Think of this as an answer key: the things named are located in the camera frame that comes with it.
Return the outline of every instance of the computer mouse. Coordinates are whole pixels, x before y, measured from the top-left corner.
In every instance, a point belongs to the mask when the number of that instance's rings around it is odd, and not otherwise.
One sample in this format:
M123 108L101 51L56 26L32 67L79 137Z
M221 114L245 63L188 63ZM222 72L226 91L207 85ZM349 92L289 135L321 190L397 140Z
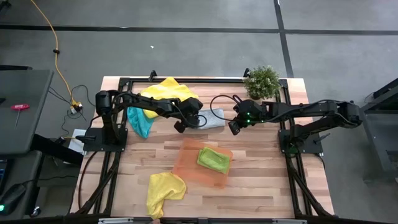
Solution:
M14 184L0 198L0 215L11 214L24 196L26 187L24 184Z

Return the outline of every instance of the potted plant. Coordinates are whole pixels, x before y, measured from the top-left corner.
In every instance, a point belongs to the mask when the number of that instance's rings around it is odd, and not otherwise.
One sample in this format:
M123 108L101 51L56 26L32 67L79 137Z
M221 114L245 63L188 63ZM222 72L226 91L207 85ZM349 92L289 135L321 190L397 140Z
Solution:
M279 91L279 75L271 66L258 66L250 71L249 78L243 80L250 98L272 98Z

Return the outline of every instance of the floor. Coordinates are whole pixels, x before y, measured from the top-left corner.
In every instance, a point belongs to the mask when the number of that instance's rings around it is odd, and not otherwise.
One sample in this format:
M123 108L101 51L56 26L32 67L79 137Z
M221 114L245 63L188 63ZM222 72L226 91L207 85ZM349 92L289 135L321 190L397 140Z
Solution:
M10 2L12 7L0 12L0 25L46 26L30 1ZM281 14L276 13L278 2ZM159 75L241 77L246 67L272 65L281 77L304 78L310 101L332 98L359 105L397 78L394 0L37 0L37 4L55 26L102 27L57 32L60 69L70 86L86 85L91 100L103 76L149 75L151 70ZM170 27L194 29L166 29ZM54 70L50 31L1 29L0 34L0 64ZM54 76L52 87L67 96L59 76ZM94 108L84 88L74 95L85 107L85 118L92 117ZM67 109L65 102L49 95L39 134L51 138L65 134L61 125ZM67 118L64 128L73 131L87 125L84 119ZM374 168L363 128L330 132L322 145L335 213L398 222L398 184L362 181ZM46 215L67 213L70 200L54 195L50 190L46 201L64 202L64 210L60 205L52 212L46 203Z

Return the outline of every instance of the yellow power cord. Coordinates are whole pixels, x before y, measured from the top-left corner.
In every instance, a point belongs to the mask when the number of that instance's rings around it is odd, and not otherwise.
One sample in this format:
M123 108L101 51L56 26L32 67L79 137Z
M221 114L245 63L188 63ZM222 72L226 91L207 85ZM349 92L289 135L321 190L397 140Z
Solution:
M78 105L78 103L75 101L75 99L73 99L73 95L72 95L72 92L71 92L70 89L69 89L69 84L68 84L68 82L65 80L65 78L63 77L63 75L62 75L60 69L58 68L58 54L59 54L59 49L58 49L58 37L57 37L57 34L55 33L55 30L54 30L54 28L52 27L51 22L49 21L49 19L44 15L44 13L40 10L40 8L36 5L36 3L35 3L33 0L30 0L30 1L33 3L33 5L36 7L36 9L41 13L41 15L44 17L44 19L47 21L47 23L48 23L49 26L51 27L52 32L54 33L54 37L55 37L55 50L54 50L54 53L55 53L55 68L57 69L58 74L60 74L60 76L61 76L63 82L64 82L65 85L67 86L67 89L68 89L70 98L72 99L72 105Z

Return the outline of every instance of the orange mesh cloth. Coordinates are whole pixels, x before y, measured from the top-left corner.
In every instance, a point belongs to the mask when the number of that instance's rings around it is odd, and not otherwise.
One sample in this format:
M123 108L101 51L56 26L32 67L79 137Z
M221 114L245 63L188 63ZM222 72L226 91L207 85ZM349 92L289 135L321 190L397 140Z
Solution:
M229 156L229 164L231 164L233 153L230 150L185 138L172 172L184 181L195 181L211 187L224 188L229 169L226 174L222 174L197 164L199 150L205 146Z

